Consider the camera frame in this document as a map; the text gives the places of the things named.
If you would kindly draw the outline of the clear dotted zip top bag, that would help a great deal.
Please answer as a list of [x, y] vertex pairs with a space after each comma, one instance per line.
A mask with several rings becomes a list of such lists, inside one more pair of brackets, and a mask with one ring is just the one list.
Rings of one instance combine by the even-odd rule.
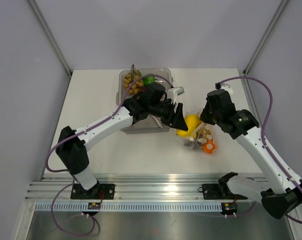
[[187, 112], [184, 120], [188, 131], [178, 129], [175, 135], [185, 147], [193, 151], [203, 151], [206, 155], [213, 155], [218, 145], [214, 140], [212, 126], [200, 119], [202, 111], [202, 108], [198, 108]]

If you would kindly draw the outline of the orange fruit toy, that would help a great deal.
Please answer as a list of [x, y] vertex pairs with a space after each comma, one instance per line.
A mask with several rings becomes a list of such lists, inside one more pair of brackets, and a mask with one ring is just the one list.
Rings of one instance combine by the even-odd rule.
[[213, 154], [215, 153], [215, 151], [218, 149], [217, 145], [213, 142], [213, 141], [207, 141], [206, 143], [204, 143], [202, 145], [202, 150], [206, 153], [206, 154]]

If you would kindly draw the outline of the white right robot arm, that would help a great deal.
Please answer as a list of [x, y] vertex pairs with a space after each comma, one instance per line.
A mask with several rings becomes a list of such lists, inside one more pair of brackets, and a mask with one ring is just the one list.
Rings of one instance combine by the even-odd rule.
[[218, 180], [218, 193], [223, 198], [241, 195], [264, 207], [275, 219], [281, 219], [302, 204], [302, 178], [267, 145], [256, 118], [246, 109], [236, 110], [230, 94], [224, 89], [209, 92], [201, 121], [218, 125], [242, 146], [267, 179], [257, 182], [230, 172]]

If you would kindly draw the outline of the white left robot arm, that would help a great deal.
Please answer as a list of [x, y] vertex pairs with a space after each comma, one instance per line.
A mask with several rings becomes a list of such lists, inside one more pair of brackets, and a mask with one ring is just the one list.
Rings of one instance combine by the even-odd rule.
[[187, 131], [183, 116], [183, 104], [176, 102], [184, 93], [182, 87], [165, 90], [158, 83], [151, 83], [126, 98], [118, 108], [86, 127], [71, 129], [66, 126], [60, 132], [56, 154], [67, 171], [76, 180], [81, 193], [88, 199], [99, 194], [100, 183], [89, 166], [88, 151], [109, 135], [145, 120], [148, 116], [160, 119], [161, 123], [172, 129]]

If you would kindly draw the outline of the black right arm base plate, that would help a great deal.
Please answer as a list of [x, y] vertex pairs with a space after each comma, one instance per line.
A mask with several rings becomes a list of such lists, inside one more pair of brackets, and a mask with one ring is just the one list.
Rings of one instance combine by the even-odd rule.
[[231, 193], [227, 186], [227, 181], [237, 175], [235, 172], [227, 173], [217, 182], [203, 183], [197, 190], [203, 194], [204, 200], [247, 200], [245, 196]]

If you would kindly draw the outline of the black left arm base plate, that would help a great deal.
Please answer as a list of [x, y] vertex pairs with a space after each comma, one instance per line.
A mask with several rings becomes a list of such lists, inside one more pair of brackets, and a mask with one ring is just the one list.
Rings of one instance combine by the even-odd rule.
[[89, 190], [85, 190], [79, 183], [72, 186], [70, 198], [72, 200], [113, 200], [115, 184], [98, 183]]

